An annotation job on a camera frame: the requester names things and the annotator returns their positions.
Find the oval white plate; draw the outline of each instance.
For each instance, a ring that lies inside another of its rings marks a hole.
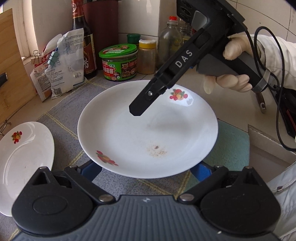
[[[0,212],[11,216],[14,201],[37,168],[51,170],[54,139],[45,125],[26,122],[0,140],[0,153]]]
[[[78,138],[98,165],[135,178],[168,177],[190,169],[213,148],[217,118],[201,97],[175,85],[142,114],[129,105],[148,80],[111,87],[93,98],[78,121]]]

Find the white glove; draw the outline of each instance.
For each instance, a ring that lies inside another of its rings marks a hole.
[[[227,60],[234,60],[240,56],[242,52],[247,52],[252,57],[254,57],[249,39],[246,35],[239,35],[235,38],[232,38],[231,41],[225,46],[223,56]],[[246,74],[238,76],[225,74],[219,77],[205,75],[204,90],[207,94],[211,94],[217,83],[223,88],[230,88],[238,92],[247,92],[252,89],[252,85],[248,83],[249,80],[250,78]]]

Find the wooden cutting board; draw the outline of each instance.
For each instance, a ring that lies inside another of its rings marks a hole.
[[[0,74],[5,72],[8,81],[0,87],[0,125],[36,95],[18,49],[12,9],[0,14]]]

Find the ribbed gray surface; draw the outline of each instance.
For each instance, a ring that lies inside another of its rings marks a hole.
[[[21,233],[14,240],[278,241],[272,234],[253,239],[218,234],[195,207],[179,204],[172,196],[122,196],[116,204],[99,207],[88,223],[70,234],[37,238]]]

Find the soy sauce bottle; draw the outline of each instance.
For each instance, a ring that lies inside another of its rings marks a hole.
[[[73,8],[73,27],[72,30],[83,28],[83,60],[84,76],[87,79],[95,77],[97,74],[96,54],[94,50],[93,34],[87,24],[82,8],[83,0],[72,0]]]

